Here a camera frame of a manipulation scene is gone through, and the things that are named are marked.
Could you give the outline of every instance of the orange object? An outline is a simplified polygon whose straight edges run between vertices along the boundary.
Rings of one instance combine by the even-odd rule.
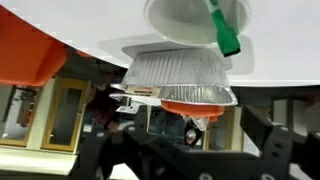
[[[66,61],[64,44],[0,6],[0,83],[43,86]]]
[[[80,55],[80,56],[82,56],[82,57],[92,57],[91,55],[89,55],[89,54],[87,54],[87,53],[84,53],[84,52],[82,52],[82,51],[80,51],[80,50],[76,50],[77,51],[77,53]]]
[[[194,105],[170,101],[161,101],[162,107],[176,114],[182,114],[193,117],[210,117],[210,122],[216,122],[217,117],[223,115],[223,106],[213,105]]]

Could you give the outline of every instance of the glass window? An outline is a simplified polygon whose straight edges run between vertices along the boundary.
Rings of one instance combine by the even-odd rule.
[[[0,144],[26,146],[38,88],[0,85]]]
[[[185,122],[182,116],[165,111],[161,107],[152,107],[148,133],[164,137],[173,144],[184,143]]]
[[[210,150],[231,150],[234,108],[226,108],[218,121],[209,125],[208,137],[205,138]]]
[[[42,148],[73,151],[80,129],[87,82],[58,78]]]

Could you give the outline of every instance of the foil tray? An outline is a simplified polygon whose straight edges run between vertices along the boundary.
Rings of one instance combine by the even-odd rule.
[[[129,87],[153,87],[160,89],[153,97],[166,101],[221,106],[238,103],[222,59],[204,48],[142,53],[122,83],[112,86],[124,91]]]

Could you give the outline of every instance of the black machinery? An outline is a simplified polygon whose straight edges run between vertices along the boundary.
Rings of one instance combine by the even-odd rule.
[[[243,108],[241,127],[260,149],[260,157],[181,150],[147,134],[146,115],[139,112],[135,126],[113,136],[87,139],[69,178],[94,180],[99,168],[108,179],[114,165],[126,163],[143,180],[287,180],[295,179],[289,175],[289,165],[295,163],[311,178],[320,179],[320,133],[297,135],[285,126],[274,126],[251,107]]]

